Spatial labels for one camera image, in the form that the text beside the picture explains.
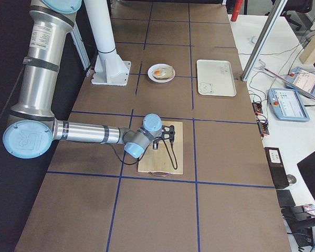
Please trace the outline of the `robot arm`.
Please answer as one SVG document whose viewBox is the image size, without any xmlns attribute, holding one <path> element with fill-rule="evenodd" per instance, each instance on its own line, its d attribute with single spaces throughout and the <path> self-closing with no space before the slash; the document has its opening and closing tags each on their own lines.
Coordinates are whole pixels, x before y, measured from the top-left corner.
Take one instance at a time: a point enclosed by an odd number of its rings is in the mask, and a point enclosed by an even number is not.
<svg viewBox="0 0 315 252">
<path fill-rule="evenodd" d="M 78 88 L 65 91 L 57 84 L 62 52 L 68 34 L 89 67 L 83 43 L 78 41 L 77 11 L 84 6 L 96 42 L 97 84 L 125 86 L 131 63 L 118 55 L 106 1 L 32 1 L 29 13 L 34 21 L 27 56 L 15 85 L 20 87 L 18 103 L 9 108 L 2 146 L 11 155 L 32 159 L 43 155 L 53 141 L 72 141 L 115 145 L 140 160 L 147 148 L 159 142 L 173 143 L 175 130 L 164 125 L 154 113 L 144 117 L 141 127 L 124 127 L 69 122 Z"/>
</svg>

